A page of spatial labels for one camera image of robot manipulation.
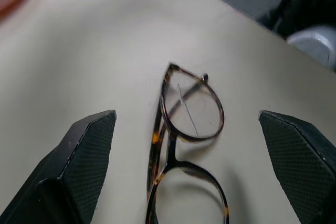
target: table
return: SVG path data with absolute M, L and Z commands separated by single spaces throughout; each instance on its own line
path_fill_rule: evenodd
M 207 72 L 223 103 L 225 126 L 214 145 L 177 148 L 218 179 L 231 223 L 299 223 L 272 170 L 259 110 L 311 122 L 336 143 L 334 73 L 220 0 L 29 0 L 0 24 L 0 37 L 1 211 L 73 122 L 116 109 L 92 223 L 144 223 L 151 133 L 169 61 Z M 174 178 L 161 190 L 162 223 L 220 223 L 210 188 L 176 187 Z

